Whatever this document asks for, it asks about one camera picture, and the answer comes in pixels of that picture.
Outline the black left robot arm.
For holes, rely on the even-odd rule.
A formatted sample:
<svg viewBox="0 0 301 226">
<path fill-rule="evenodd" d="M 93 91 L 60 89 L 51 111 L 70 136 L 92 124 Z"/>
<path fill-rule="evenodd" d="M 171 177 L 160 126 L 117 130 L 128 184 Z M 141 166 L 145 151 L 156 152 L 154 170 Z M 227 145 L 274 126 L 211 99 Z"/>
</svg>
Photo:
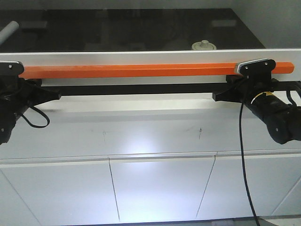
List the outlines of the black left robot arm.
<svg viewBox="0 0 301 226">
<path fill-rule="evenodd" d="M 53 100 L 59 100 L 61 94 L 41 86 L 39 80 L 26 80 L 18 76 L 0 78 L 0 143 L 7 143 L 19 118 L 23 118 L 31 127 L 41 129 L 50 124 L 49 117 L 36 106 Z M 47 121 L 46 125 L 35 125 L 24 115 L 32 109 Z"/>
</svg>

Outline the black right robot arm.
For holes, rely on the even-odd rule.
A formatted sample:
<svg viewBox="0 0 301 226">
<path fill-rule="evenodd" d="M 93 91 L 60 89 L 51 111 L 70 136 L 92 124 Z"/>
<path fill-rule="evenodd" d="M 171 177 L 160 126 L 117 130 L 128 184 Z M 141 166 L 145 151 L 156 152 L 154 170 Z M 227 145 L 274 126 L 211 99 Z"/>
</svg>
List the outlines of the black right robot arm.
<svg viewBox="0 0 301 226">
<path fill-rule="evenodd" d="M 227 89 L 214 92 L 214 101 L 242 103 L 267 127 L 271 138 L 285 144 L 301 140 L 301 107 L 292 99 L 291 91 L 301 94 L 301 83 L 280 82 L 273 78 L 259 81 L 226 76 Z"/>
</svg>

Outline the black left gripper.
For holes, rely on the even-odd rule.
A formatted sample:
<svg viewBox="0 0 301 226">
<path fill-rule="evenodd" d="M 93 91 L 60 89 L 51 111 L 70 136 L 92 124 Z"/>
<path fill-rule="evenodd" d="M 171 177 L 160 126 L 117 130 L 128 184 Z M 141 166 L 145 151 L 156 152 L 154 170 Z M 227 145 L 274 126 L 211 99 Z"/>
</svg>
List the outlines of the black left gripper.
<svg viewBox="0 0 301 226">
<path fill-rule="evenodd" d="M 18 78 L 14 85 L 1 87 L 0 109 L 26 111 L 31 106 L 40 105 L 61 98 L 61 93 L 41 87 L 41 79 Z"/>
</svg>

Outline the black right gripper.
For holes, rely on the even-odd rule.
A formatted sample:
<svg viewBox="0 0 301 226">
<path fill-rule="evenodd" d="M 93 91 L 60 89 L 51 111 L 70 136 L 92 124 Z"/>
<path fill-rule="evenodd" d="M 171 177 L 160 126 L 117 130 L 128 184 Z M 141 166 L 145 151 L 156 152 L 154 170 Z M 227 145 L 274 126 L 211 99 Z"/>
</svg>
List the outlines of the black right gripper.
<svg viewBox="0 0 301 226">
<path fill-rule="evenodd" d="M 238 75 L 227 75 L 226 81 L 231 88 L 214 92 L 212 98 L 214 101 L 224 101 L 232 103 L 254 104 L 255 102 L 279 103 L 280 99 L 271 92 L 271 79 L 256 79 L 242 77 Z"/>
</svg>

